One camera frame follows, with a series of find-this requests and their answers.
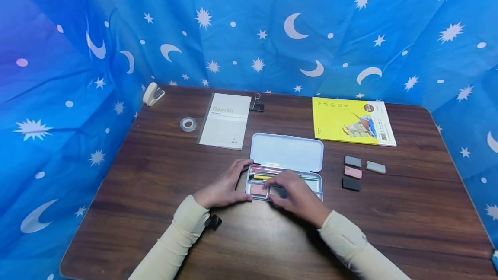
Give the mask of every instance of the gray eraser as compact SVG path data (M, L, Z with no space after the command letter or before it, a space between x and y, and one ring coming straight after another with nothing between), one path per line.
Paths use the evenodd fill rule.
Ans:
M367 161L367 170L374 171L377 173L385 174L386 173L386 166L385 165L380 165L375 162Z
M351 157L351 156L344 156L344 164L351 165L351 166L357 166L358 168L361 168L361 159Z

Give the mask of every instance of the long sleeve shirt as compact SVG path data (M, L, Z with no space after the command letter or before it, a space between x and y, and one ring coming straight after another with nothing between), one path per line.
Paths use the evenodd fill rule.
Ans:
M130 280L173 279L189 248L197 241L209 210L188 196L178 207L173 223L144 257ZM341 262L364 280L409 280L395 264L368 243L350 220L332 211L319 233Z

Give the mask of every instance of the black binder clip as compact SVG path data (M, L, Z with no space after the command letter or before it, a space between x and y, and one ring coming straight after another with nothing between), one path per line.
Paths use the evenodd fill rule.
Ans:
M217 230L218 227L220 227L222 221L221 218L217 217L215 214L211 214L211 216L204 222L204 226L206 228L211 228L214 231Z
M265 110L265 104L260 104L259 103L259 98L260 97L261 97L261 94L259 94L259 93L256 93L254 95L254 102L252 103L252 107L250 107L249 110L259 111L261 113Z

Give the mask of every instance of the yellow book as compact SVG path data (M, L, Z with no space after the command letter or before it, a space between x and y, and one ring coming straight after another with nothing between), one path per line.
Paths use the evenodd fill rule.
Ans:
M313 97L312 105L316 139L396 146L384 102Z

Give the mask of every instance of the tape roll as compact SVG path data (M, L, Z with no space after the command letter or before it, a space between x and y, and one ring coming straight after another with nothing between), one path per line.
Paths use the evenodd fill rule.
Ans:
M193 117L186 117L180 122L180 128L181 130L183 130L183 132L192 132L196 129L196 127L197 122L195 122L195 119L193 119Z

